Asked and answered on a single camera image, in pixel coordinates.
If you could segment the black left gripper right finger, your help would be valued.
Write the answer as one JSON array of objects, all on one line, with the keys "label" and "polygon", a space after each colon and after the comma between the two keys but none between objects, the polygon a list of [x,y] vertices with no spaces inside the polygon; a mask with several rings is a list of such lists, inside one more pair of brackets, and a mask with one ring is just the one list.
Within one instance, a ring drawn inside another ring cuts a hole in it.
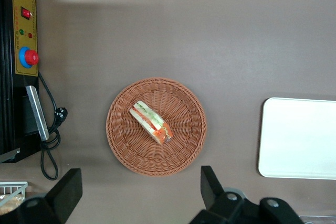
[{"label": "black left gripper right finger", "polygon": [[201,167],[200,190],[205,209],[191,223],[260,223],[259,206],[241,190],[222,187],[211,166]]}]

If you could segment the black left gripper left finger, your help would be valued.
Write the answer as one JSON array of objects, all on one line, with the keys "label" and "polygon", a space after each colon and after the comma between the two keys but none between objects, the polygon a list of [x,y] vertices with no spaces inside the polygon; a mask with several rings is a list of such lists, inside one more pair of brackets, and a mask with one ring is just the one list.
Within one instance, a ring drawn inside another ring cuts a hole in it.
[{"label": "black left gripper left finger", "polygon": [[45,195],[25,200],[14,223],[66,223],[82,198],[80,168],[72,168]]}]

